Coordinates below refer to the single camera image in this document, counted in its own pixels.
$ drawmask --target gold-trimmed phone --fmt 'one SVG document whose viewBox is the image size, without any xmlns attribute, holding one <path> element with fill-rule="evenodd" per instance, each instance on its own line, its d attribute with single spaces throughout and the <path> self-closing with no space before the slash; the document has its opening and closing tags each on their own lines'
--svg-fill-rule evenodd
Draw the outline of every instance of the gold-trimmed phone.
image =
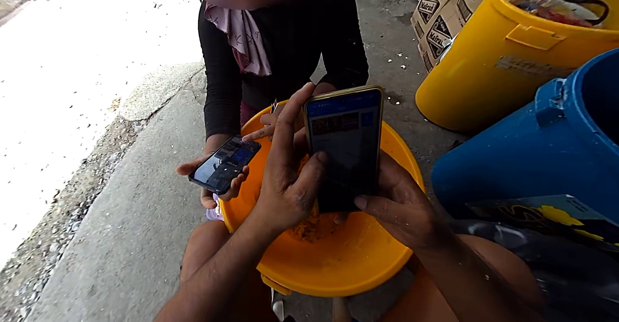
<svg viewBox="0 0 619 322">
<path fill-rule="evenodd" d="M 303 115 L 310 152 L 329 155 L 319 211 L 359 210 L 355 196 L 371 195 L 376 188 L 383 88 L 369 85 L 312 97 Z"/>
</svg>

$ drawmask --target black long-sleeve shirt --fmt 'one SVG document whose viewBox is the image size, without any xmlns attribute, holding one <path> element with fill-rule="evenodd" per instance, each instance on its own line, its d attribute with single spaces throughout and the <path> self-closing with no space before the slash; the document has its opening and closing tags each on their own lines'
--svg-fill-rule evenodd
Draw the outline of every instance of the black long-sleeve shirt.
<svg viewBox="0 0 619 322">
<path fill-rule="evenodd" d="M 327 74 L 320 83 L 345 89 L 368 80 L 355 0 L 294 0 L 250 11 L 262 34 L 269 76 L 240 72 L 227 36 L 206 20 L 204 9 L 205 3 L 198 32 L 207 75 L 207 138 L 240 133 L 241 99 L 256 109 L 288 99 L 310 80 L 321 53 Z"/>
</svg>

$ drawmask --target yellow plastic bin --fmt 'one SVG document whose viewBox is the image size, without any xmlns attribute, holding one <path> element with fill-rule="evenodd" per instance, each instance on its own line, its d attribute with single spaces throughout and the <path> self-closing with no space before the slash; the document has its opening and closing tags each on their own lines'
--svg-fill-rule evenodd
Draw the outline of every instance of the yellow plastic bin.
<svg viewBox="0 0 619 322">
<path fill-rule="evenodd" d="M 243 127 L 242 134 L 262 128 L 260 116 L 269 110 L 254 116 Z M 267 138 L 259 142 L 262 149 L 250 163 L 250 175 L 239 196 L 220 203 L 230 231 L 235 231 L 243 223 L 260 194 L 270 142 Z M 408 146 L 385 122 L 381 148 L 405 167 L 424 189 L 422 174 Z M 384 283 L 404 266 L 411 255 L 412 251 L 391 237 L 372 216 L 353 212 L 333 234 L 314 243 L 284 232 L 267 249 L 258 270 L 264 283 L 283 294 L 294 290 L 319 297 L 347 297 Z"/>
<path fill-rule="evenodd" d="M 531 102 L 539 86 L 619 47 L 619 0 L 603 1 L 610 14 L 603 29 L 594 29 L 536 17 L 506 0 L 484 0 L 417 90 L 417 107 L 452 130 L 491 126 Z"/>
</svg>

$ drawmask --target smartphone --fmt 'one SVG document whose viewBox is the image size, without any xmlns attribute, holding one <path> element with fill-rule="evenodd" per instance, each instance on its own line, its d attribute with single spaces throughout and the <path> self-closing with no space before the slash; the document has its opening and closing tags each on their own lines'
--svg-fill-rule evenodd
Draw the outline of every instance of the smartphone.
<svg viewBox="0 0 619 322">
<path fill-rule="evenodd" d="M 316 96 L 305 103 L 304 114 L 310 151 L 329 155 L 319 211 L 359 210 L 355 196 L 376 189 L 383 89 L 363 86 Z"/>
<path fill-rule="evenodd" d="M 243 143 L 242 138 L 239 135 L 230 137 L 190 174 L 190 181 L 217 195 L 228 192 L 232 179 L 243 171 L 243 167 L 261 148 L 258 142 Z"/>
</svg>

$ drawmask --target pink scarf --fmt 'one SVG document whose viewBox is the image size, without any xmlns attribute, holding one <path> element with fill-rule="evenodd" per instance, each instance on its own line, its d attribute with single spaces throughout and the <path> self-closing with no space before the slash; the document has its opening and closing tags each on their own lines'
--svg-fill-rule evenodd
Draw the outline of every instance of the pink scarf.
<svg viewBox="0 0 619 322">
<path fill-rule="evenodd" d="M 271 75 L 269 59 L 262 44 L 262 35 L 247 10 L 224 9 L 206 3 L 206 19 L 226 33 L 241 73 Z"/>
</svg>

